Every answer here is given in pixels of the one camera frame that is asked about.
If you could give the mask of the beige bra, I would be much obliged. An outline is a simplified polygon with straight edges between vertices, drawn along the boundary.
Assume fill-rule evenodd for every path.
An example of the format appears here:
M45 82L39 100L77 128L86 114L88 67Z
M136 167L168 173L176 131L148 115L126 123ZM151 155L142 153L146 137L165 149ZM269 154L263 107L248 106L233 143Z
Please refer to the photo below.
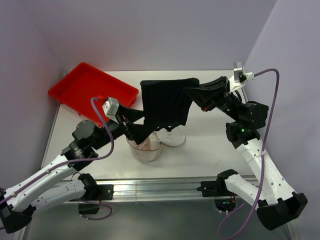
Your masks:
M144 140L141 144L137 145L137 149L140 151L152 151L153 150L153 140L149 137Z

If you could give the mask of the white mesh laundry bag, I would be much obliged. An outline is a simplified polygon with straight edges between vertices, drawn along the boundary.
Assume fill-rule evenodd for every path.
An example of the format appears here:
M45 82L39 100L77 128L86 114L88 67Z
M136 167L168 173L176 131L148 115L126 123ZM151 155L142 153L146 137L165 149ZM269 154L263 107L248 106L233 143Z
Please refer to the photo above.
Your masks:
M157 159L161 153L162 146L177 148L184 144L186 141L186 134L184 128L178 126L172 131L168 131L163 128L160 131L153 132L148 138L152 139L153 150L150 151L138 150L138 144L126 139L132 156L143 163L152 162Z

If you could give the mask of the black garment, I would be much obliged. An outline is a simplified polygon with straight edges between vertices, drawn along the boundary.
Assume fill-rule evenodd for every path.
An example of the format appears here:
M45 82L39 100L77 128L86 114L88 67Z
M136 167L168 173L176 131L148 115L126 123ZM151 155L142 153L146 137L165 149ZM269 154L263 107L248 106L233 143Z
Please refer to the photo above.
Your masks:
M144 124L159 128L185 126L193 100L183 89L199 85L199 79L194 77L141 81Z

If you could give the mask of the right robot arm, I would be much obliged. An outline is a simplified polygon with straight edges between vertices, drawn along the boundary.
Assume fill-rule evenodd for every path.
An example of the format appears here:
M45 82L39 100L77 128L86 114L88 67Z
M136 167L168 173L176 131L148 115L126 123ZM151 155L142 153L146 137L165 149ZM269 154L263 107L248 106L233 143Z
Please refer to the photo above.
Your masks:
M274 230L296 219L308 203L303 193L297 193L284 179L262 140L258 129L266 125L269 107L255 101L243 103L230 91L230 79L222 76L199 85L196 104L208 112L214 108L231 117L226 123L226 136L234 149L245 159L257 177L259 187L246 181L240 174L228 169L214 181L203 181L197 188L203 197L241 197L255 207L258 219L268 230Z

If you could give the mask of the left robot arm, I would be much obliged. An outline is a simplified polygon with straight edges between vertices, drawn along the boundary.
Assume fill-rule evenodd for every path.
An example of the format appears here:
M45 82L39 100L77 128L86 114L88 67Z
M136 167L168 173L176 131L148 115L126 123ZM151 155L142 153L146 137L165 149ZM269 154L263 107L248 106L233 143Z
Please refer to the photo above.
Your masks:
M91 121L77 125L74 141L50 164L25 181L0 190L0 219L2 230L15 233L26 227L32 217L69 200L88 202L98 193L97 183L89 174L81 174L65 186L54 187L66 177L76 174L94 161L108 158L114 151L115 140L125 135L136 143L146 140L153 131L134 133L133 122L144 117L144 111L122 106L117 99L104 100L103 110L114 120L97 127Z

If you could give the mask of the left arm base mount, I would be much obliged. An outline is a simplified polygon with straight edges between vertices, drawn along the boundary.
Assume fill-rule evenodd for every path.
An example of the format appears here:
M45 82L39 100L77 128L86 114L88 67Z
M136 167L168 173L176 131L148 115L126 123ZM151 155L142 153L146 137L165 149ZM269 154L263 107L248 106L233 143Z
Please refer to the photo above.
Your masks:
M89 173L80 174L77 179L82 182L84 189L84 194L79 198L80 200L102 201L113 199L113 184L97 184Z

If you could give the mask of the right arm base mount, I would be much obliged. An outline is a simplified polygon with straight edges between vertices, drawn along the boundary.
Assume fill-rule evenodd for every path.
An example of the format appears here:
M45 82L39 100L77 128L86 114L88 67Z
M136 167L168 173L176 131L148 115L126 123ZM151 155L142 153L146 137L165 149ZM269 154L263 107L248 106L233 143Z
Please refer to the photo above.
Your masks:
M237 196L234 192L227 189L225 180L232 175L238 174L234 169L225 170L217 175L216 180L202 181L200 187L196 190L201 192L202 196L205 197L231 197Z

